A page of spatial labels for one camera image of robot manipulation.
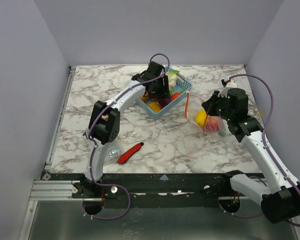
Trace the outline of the purple cabbage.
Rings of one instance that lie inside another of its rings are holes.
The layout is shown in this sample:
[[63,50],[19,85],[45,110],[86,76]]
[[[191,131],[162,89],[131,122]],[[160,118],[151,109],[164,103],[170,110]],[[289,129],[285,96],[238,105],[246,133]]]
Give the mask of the purple cabbage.
[[159,98],[157,100],[158,104],[160,105],[161,109],[165,108],[168,104],[170,104],[172,101],[171,97],[167,97],[167,98]]

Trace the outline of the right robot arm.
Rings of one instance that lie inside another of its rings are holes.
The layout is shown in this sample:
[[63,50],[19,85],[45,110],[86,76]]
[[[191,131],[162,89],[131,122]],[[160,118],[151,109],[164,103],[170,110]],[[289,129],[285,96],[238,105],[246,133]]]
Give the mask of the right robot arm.
[[209,116],[220,117],[228,129],[251,154],[267,185],[234,170],[225,174],[220,191],[231,196],[239,192],[261,207],[273,224],[300,216],[300,181],[282,163],[267,140],[265,129],[248,114],[249,97],[241,88],[214,91],[201,105]]

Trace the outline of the green cucumber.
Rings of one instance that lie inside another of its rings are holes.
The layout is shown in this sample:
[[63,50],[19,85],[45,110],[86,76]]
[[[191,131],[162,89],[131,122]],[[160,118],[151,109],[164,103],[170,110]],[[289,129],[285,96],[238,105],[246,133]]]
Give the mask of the green cucumber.
[[219,124],[219,135],[221,137],[225,137],[227,135],[227,129],[226,129],[226,126],[225,126],[225,124],[222,120]]

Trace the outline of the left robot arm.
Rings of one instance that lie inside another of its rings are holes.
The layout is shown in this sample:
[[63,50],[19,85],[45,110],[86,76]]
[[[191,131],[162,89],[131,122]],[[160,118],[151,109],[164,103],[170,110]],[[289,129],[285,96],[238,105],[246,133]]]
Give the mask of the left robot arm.
[[94,104],[86,129],[86,138],[91,141],[92,150],[84,173],[89,181],[84,184],[83,191],[89,197],[94,198],[100,194],[101,185],[98,180],[103,176],[110,143],[119,134],[121,114],[146,92],[153,90],[153,84],[163,82],[165,78],[165,67],[151,61],[147,69],[134,75],[119,94],[105,102],[98,100]]

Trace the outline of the clear zip top bag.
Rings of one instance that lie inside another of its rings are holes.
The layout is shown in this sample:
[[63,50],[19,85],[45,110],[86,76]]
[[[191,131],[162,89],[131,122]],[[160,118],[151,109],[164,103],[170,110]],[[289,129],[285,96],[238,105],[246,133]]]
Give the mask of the clear zip top bag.
[[206,135],[226,137],[227,132],[223,120],[218,116],[208,115],[208,111],[202,107],[203,103],[204,100],[201,97],[187,91],[184,108],[185,119]]

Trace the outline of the white cauliflower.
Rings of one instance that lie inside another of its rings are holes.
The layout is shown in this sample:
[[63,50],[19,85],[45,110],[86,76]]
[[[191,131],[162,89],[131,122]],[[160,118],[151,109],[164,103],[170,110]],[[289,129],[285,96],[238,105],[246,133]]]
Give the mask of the white cauliflower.
[[178,79],[178,70],[169,70],[165,75],[168,77],[168,86],[169,90],[172,91],[176,86],[176,82]]

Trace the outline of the yellow bell pepper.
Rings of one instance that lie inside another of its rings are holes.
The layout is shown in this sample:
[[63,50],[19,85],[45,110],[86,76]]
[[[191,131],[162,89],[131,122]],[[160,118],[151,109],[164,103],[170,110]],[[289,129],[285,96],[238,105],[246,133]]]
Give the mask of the yellow bell pepper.
[[140,100],[146,103],[149,100],[149,98],[147,96],[142,96]]

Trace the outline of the yellow lemon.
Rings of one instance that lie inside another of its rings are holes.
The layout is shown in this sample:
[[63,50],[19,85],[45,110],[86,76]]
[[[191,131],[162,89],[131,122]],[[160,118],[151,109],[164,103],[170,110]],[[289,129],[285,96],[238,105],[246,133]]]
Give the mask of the yellow lemon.
[[207,118],[207,114],[205,110],[200,110],[197,112],[196,116],[195,116],[195,123],[199,126],[199,127],[203,127],[205,125],[205,121]]

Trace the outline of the blue plastic basket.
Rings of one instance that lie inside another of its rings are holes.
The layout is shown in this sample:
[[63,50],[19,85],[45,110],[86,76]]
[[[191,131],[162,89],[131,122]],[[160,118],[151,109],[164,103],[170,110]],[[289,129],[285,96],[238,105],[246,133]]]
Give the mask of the blue plastic basket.
[[136,103],[154,120],[158,120],[173,107],[175,107],[182,99],[187,96],[193,83],[180,74],[179,70],[173,69],[171,66],[165,67],[168,77],[172,77],[175,85],[170,88],[170,98],[168,100],[150,99],[149,97],[140,98]]

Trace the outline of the red apple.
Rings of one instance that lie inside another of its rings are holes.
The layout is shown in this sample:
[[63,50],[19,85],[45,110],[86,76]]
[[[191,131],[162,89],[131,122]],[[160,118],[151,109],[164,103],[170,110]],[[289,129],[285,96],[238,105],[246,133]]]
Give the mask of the red apple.
[[208,116],[207,121],[204,125],[204,131],[207,133],[219,132],[222,128],[223,122],[217,116]]

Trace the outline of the yellow orange potato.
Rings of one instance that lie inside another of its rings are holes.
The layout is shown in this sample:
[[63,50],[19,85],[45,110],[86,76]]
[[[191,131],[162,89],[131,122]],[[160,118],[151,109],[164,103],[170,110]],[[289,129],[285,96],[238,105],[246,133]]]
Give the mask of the yellow orange potato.
[[161,106],[157,102],[151,102],[148,107],[155,113],[161,111]]

